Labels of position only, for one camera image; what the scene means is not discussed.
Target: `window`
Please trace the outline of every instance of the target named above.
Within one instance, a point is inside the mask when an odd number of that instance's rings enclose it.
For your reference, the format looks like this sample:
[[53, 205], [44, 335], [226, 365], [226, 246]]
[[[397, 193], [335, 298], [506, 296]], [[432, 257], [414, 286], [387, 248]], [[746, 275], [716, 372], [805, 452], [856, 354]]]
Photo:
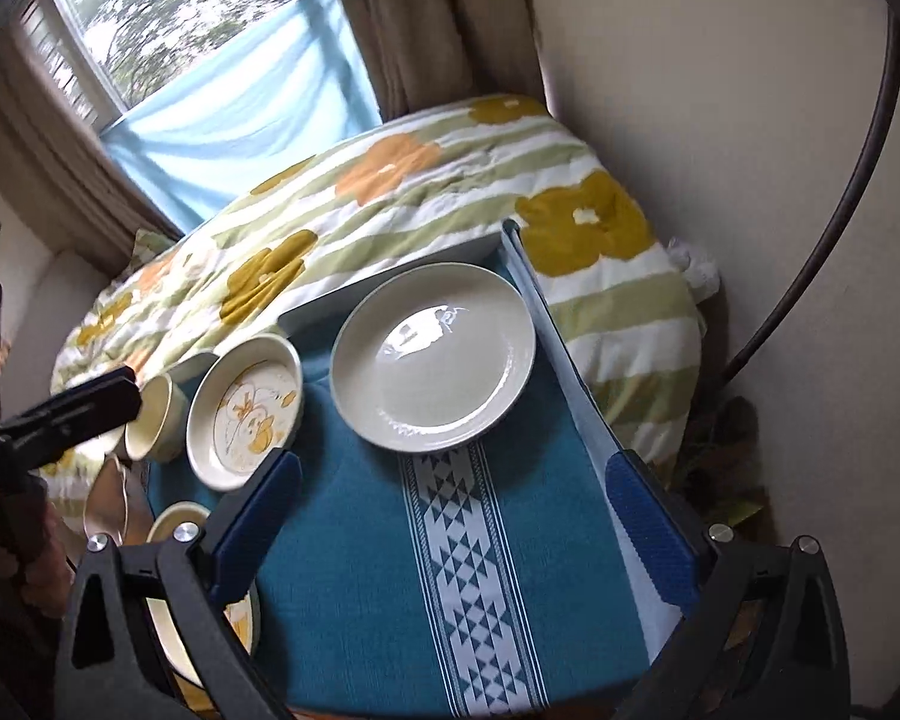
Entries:
[[23, 14], [50, 74], [100, 130], [290, 0], [34, 0]]

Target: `white plate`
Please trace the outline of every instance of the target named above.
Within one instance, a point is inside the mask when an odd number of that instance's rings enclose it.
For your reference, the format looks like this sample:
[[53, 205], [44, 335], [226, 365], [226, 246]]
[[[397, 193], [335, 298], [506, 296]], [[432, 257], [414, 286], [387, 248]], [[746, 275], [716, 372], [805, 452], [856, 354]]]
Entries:
[[303, 372], [293, 345], [254, 336], [213, 363], [187, 418], [187, 456], [212, 490], [239, 488], [275, 446], [289, 446], [300, 425]]
[[330, 391], [375, 445], [434, 452], [474, 439], [514, 403], [536, 336], [520, 293], [463, 263], [423, 266], [374, 290], [343, 324]]

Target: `curtain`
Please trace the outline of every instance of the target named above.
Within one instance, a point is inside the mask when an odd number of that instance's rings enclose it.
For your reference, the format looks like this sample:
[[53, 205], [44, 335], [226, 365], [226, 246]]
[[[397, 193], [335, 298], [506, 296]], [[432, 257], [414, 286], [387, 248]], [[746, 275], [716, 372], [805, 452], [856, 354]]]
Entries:
[[0, 193], [51, 250], [111, 276], [138, 229], [179, 238], [70, 108], [16, 20], [0, 33]]
[[342, 0], [384, 120], [492, 92], [544, 101], [528, 0]]
[[128, 111], [101, 140], [190, 232], [262, 181], [378, 124], [340, 0], [294, 0]]

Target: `ceramic bowl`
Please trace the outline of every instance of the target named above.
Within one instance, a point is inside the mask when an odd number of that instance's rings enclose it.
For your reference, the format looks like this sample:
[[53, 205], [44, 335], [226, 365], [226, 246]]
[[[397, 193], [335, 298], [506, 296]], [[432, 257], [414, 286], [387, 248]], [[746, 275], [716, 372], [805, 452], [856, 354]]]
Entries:
[[[165, 541], [173, 536], [173, 529], [183, 522], [196, 522], [197, 525], [203, 525], [210, 517], [210, 512], [206, 507], [202, 507], [199, 503], [191, 501], [180, 501], [172, 504], [164, 509], [163, 514], [156, 518], [154, 526], [149, 531], [147, 541]], [[157, 600], [155, 598], [146, 599], [146, 605], [149, 607], [151, 617], [154, 618], [154, 629], [157, 638], [160, 640], [160, 646], [173, 667], [183, 679], [202, 688], [197, 670], [190, 661], [187, 651], [180, 640], [176, 627], [173, 625], [173, 618], [170, 617], [170, 608], [166, 601]], [[256, 649], [257, 640], [260, 638], [260, 601], [257, 597], [256, 584], [250, 585], [250, 591], [235, 604], [230, 604], [223, 612], [229, 620], [240, 644], [244, 645], [244, 649], [250, 654]]]
[[127, 423], [125, 447], [131, 460], [169, 463], [183, 451], [187, 427], [187, 396], [165, 373], [154, 376], [140, 391], [140, 413]]
[[303, 413], [300, 357], [264, 334], [234, 346], [200, 382], [187, 419], [187, 454], [212, 490], [239, 488], [274, 447], [289, 446]]
[[367, 295], [343, 324], [330, 391], [358, 435], [397, 452], [474, 439], [523, 391], [536, 335], [520, 293], [492, 271], [439, 263]]

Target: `plate rim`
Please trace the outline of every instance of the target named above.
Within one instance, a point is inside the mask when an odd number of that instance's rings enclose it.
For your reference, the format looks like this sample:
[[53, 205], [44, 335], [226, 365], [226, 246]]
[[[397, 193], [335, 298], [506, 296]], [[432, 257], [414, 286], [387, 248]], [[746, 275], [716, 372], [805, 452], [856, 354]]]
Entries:
[[[170, 506], [165, 507], [162, 512], [154, 519], [154, 523], [151, 525], [149, 529], [149, 533], [146, 534], [146, 543], [149, 544], [157, 544], [159, 541], [153, 541], [156, 534], [157, 525], [160, 524], [161, 520], [166, 521], [169, 514], [172, 512], [178, 512], [180, 509], [194, 509], [203, 517], [202, 524], [207, 522], [207, 519], [210, 518], [210, 514], [212, 512], [209, 508], [204, 506], [204, 504], [199, 503], [197, 501], [190, 500], [180, 500], [175, 501]], [[173, 673], [180, 676], [180, 679], [186, 680], [190, 685], [194, 685], [195, 688], [200, 688], [201, 690], [205, 689], [203, 684], [199, 680], [199, 675], [197, 675], [197, 669], [194, 667], [193, 660], [190, 658], [190, 653], [186, 652], [186, 645], [184, 645], [183, 649], [186, 653], [187, 662], [190, 665], [190, 671], [193, 672], [194, 676], [197, 677], [197, 680], [194, 681], [191, 679], [190, 674], [184, 674], [184, 667], [175, 664], [173, 660], [170, 658], [170, 654], [167, 652], [167, 648], [165, 647], [162, 637], [160, 637], [160, 629], [157, 627], [156, 620], [154, 620], [154, 601], [159, 601], [161, 599], [156, 598], [148, 598], [146, 599], [146, 613], [151, 617], [152, 624], [154, 624], [154, 632], [157, 635], [157, 643], [160, 645], [160, 648], [164, 652], [164, 656], [167, 659], [167, 662], [171, 669], [173, 669]], [[244, 600], [250, 601], [250, 641], [247, 642], [250, 645], [250, 649], [247, 650], [247, 654], [251, 657], [253, 653], [257, 649], [257, 644], [260, 642], [260, 593], [257, 590], [257, 580], [256, 577], [253, 578], [250, 582], [250, 587], [247, 589], [247, 593], [240, 600], [235, 601], [234, 603], [240, 604]], [[180, 637], [180, 632], [176, 630], [176, 624], [173, 622], [173, 619], [170, 620], [170, 627], [173, 629], [176, 637], [183, 642], [183, 639]]]
[[[367, 436], [365, 436], [361, 431], [357, 430], [356, 427], [350, 422], [347, 418], [346, 414], [343, 413], [343, 409], [340, 407], [340, 399], [337, 396], [337, 385], [336, 385], [336, 377], [334, 376], [334, 360], [337, 357], [337, 348], [340, 345], [341, 338], [343, 338], [344, 333], [346, 333], [346, 329], [351, 323], [353, 317], [356, 317], [357, 314], [360, 313], [360, 309], [364, 307], [364, 304], [375, 298], [377, 293], [384, 290], [384, 288], [389, 287], [391, 284], [394, 284], [401, 279], [409, 277], [411, 274], [419, 274], [421, 271], [429, 271], [430, 269], [470, 269], [471, 271], [480, 271], [482, 274], [486, 274], [489, 276], [493, 276], [500, 283], [502, 283], [506, 288], [508, 288], [511, 292], [514, 293], [516, 298], [520, 301], [520, 304], [524, 308], [524, 312], [527, 318], [528, 327], [530, 327], [530, 338], [533, 339], [532, 348], [530, 348], [530, 363], [527, 365], [527, 369], [523, 374], [523, 380], [520, 382], [520, 386], [514, 391], [514, 397], [511, 399], [511, 402], [506, 404], [506, 408], [501, 410], [499, 415], [496, 416], [494, 420], [491, 420], [487, 426], [482, 427], [479, 431], [473, 433], [470, 432], [466, 437], [461, 437], [460, 439], [446, 439], [441, 442], [435, 442], [433, 446], [428, 447], [425, 450], [408, 450], [405, 447], [389, 445], [386, 442], [377, 442], [376, 440], [370, 440]], [[334, 408], [337, 410], [337, 414], [340, 415], [340, 418], [346, 423], [346, 426], [350, 428], [357, 436], [363, 439], [367, 443], [371, 443], [374, 446], [379, 446], [381, 449], [386, 449], [391, 452], [399, 452], [401, 454], [419, 454], [423, 452], [425, 454], [431, 452], [443, 452], [447, 449], [453, 449], [458, 446], [466, 445], [468, 442], [472, 442], [484, 435], [487, 431], [491, 430], [494, 425], [497, 424], [501, 419], [506, 416], [509, 411], [514, 408], [514, 404], [520, 398], [520, 395], [523, 394], [524, 389], [527, 386], [528, 381], [530, 381], [530, 374], [533, 373], [533, 363], [536, 362], [536, 347], [538, 344], [536, 343], [536, 326], [533, 324], [533, 316], [530, 315], [530, 307], [527, 305], [525, 300], [523, 299], [523, 295], [521, 295], [520, 290], [514, 285], [511, 284], [508, 280], [506, 280], [500, 274], [497, 274], [495, 271], [492, 271], [489, 268], [484, 268], [481, 265], [474, 265], [472, 263], [463, 263], [463, 262], [437, 262], [437, 263], [428, 263], [426, 265], [418, 266], [417, 268], [411, 268], [408, 271], [403, 271], [402, 274], [396, 274], [393, 278], [386, 280], [383, 284], [376, 287], [372, 292], [370, 292], [363, 300], [361, 300], [357, 305], [350, 311], [347, 315], [346, 320], [341, 325], [340, 330], [337, 332], [337, 337], [334, 338], [333, 347], [330, 350], [330, 364], [327, 370], [327, 378], [330, 380], [330, 397], [333, 400]]]
[[[207, 370], [204, 374], [202, 380], [200, 380], [199, 385], [197, 385], [197, 391], [194, 393], [194, 398], [190, 403], [190, 408], [187, 410], [187, 427], [185, 432], [185, 451], [187, 454], [187, 461], [189, 461], [190, 468], [194, 472], [194, 476], [197, 477], [207, 488], [210, 490], [216, 490], [218, 493], [232, 493], [233, 490], [240, 490], [243, 485], [247, 483], [247, 479], [253, 475], [252, 473], [241, 475], [237, 474], [235, 471], [228, 469], [226, 466], [223, 466], [224, 471], [226, 471], [228, 475], [228, 479], [226, 480], [210, 480], [207, 474], [205, 473], [205, 469], [194, 459], [194, 452], [191, 451], [191, 446], [193, 442], [191, 440], [191, 424], [192, 424], [192, 415], [194, 413], [194, 404], [197, 403], [197, 399], [200, 396], [200, 393], [204, 390], [204, 385], [210, 381], [211, 374], [218, 365], [223, 367], [223, 361], [226, 360], [227, 356], [232, 352], [239, 349], [241, 346], [244, 346], [251, 341], [256, 341], [258, 338], [262, 338], [267, 341], [278, 341], [281, 346], [287, 349], [290, 352], [290, 357], [293, 360], [293, 375], [295, 375], [296, 379], [300, 382], [300, 394], [298, 397], [298, 409], [296, 410], [296, 415], [293, 418], [293, 427], [290, 428], [290, 431], [287, 434], [287, 437], [281, 443], [281, 447], [286, 449], [296, 438], [296, 433], [300, 428], [300, 422], [303, 418], [303, 385], [305, 384], [303, 380], [303, 363], [300, 361], [300, 354], [296, 350], [296, 346], [293, 345], [293, 342], [290, 341], [289, 338], [284, 338], [279, 333], [256, 333], [255, 335], [250, 336], [249, 338], [244, 338], [240, 343], [237, 343], [236, 346], [230, 348], [226, 353], [221, 354], [220, 357], [217, 357], [217, 360], [214, 361], [213, 365]], [[206, 392], [203, 393], [204, 398], [207, 398]]]

